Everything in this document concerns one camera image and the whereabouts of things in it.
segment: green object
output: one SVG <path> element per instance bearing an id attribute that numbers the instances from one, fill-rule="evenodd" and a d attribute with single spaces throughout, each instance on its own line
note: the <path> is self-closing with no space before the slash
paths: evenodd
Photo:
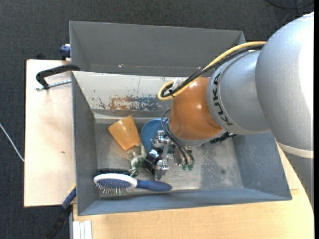
<path id="1" fill-rule="evenodd" d="M 194 168 L 194 164 L 191 164 L 188 166 L 189 171 L 193 170 L 193 168 Z"/>

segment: white cable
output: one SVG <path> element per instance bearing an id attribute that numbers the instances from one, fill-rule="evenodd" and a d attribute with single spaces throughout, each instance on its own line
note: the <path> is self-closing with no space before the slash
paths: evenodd
<path id="1" fill-rule="evenodd" d="M 4 134 L 8 137 L 9 141 L 11 142 L 12 146 L 14 147 L 15 151 L 17 152 L 18 156 L 20 157 L 20 159 L 24 162 L 24 158 L 21 156 L 20 152 L 18 151 L 18 149 L 16 148 L 15 144 L 13 143 L 12 139 L 10 138 L 10 136 L 8 135 L 8 133 L 6 132 L 5 128 L 1 125 L 0 123 L 0 127 L 1 129 L 4 131 Z"/>

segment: hairbrush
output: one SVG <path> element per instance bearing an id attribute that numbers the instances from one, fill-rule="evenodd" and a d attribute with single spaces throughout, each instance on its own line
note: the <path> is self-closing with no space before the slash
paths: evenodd
<path id="1" fill-rule="evenodd" d="M 129 188 L 140 188 L 150 191 L 170 191 L 172 186 L 160 181 L 137 180 L 125 174 L 106 173 L 94 177 L 96 190 L 99 193 L 112 196 L 125 195 Z"/>

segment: blue hairbrush handle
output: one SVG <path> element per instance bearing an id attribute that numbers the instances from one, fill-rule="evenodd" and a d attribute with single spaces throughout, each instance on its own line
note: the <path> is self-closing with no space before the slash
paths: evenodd
<path id="1" fill-rule="evenodd" d="M 151 191 L 170 191 L 172 189 L 172 186 L 161 181 L 137 180 L 136 188 L 147 189 Z"/>

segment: hairbrush bristles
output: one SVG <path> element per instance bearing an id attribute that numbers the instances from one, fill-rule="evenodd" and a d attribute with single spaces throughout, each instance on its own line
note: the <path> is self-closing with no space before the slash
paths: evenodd
<path id="1" fill-rule="evenodd" d="M 99 193 L 109 196 L 121 196 L 128 192 L 131 186 L 129 182 L 117 179 L 102 179 L 99 180 L 95 186 Z"/>

